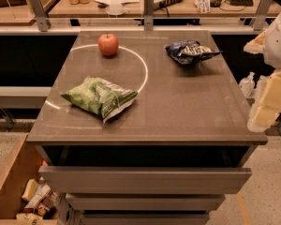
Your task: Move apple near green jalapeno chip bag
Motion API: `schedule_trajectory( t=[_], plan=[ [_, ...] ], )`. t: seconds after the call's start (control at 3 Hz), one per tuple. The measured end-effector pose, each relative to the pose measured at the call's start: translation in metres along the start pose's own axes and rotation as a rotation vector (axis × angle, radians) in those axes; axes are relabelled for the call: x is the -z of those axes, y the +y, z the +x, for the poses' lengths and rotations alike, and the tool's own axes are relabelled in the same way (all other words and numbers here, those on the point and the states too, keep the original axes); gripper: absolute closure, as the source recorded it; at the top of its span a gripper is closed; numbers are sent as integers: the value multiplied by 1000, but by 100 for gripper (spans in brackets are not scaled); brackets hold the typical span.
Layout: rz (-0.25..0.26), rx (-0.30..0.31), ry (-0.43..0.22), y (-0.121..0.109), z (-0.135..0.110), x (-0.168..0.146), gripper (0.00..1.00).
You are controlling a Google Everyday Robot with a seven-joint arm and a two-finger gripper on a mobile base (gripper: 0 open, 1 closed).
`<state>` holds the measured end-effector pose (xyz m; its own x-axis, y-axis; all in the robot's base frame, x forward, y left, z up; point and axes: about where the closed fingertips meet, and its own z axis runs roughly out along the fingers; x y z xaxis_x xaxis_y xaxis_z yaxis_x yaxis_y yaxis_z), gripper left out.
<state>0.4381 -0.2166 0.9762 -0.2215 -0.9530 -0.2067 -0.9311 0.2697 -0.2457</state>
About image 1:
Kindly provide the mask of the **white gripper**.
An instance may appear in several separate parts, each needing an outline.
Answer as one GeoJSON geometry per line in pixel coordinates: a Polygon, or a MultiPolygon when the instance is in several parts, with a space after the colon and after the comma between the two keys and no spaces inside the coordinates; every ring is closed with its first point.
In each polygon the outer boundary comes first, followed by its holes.
{"type": "Polygon", "coordinates": [[[269,77],[261,76],[255,92],[255,101],[250,109],[247,128],[263,132],[281,113],[281,12],[268,27],[244,45],[247,53],[263,53],[264,62],[279,68],[269,77]]]}

